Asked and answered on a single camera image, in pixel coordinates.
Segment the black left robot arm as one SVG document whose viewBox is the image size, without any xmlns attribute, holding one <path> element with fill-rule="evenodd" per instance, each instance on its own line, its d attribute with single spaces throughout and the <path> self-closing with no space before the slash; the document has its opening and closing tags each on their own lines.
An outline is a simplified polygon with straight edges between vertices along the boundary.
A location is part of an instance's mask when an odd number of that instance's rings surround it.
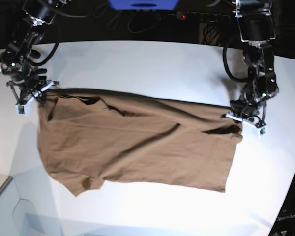
<svg viewBox="0 0 295 236">
<path fill-rule="evenodd" d="M 267 132 L 265 123 L 267 101 L 279 93 L 274 71 L 274 51 L 271 41 L 276 38 L 272 20 L 271 0 L 234 0 L 233 13 L 239 33 L 229 39 L 222 57 L 226 73 L 237 83 L 243 83 L 240 96 L 230 101 L 231 110 L 224 116 L 246 124 L 258 137 Z M 227 49 L 239 37 L 246 44 L 242 57 L 248 67 L 246 78 L 235 77 L 227 63 Z"/>
</svg>

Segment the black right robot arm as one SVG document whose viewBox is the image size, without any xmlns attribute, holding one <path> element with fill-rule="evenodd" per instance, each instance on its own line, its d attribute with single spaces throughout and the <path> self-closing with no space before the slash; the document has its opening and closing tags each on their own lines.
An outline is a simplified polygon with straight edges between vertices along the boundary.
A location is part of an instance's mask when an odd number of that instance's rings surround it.
<svg viewBox="0 0 295 236">
<path fill-rule="evenodd" d="M 41 53 L 33 49 L 44 37 L 43 24 L 50 25 L 61 9 L 65 0 L 27 0 L 22 6 L 25 17 L 16 26 L 12 38 L 4 52 L 0 54 L 0 73 L 10 79 L 6 83 L 16 99 L 16 113 L 27 116 L 30 104 L 36 101 L 46 102 L 45 91 L 57 88 L 58 81 L 46 77 L 43 68 L 56 52 L 60 40 L 56 40 L 51 52 L 41 62 L 36 62 Z"/>
</svg>

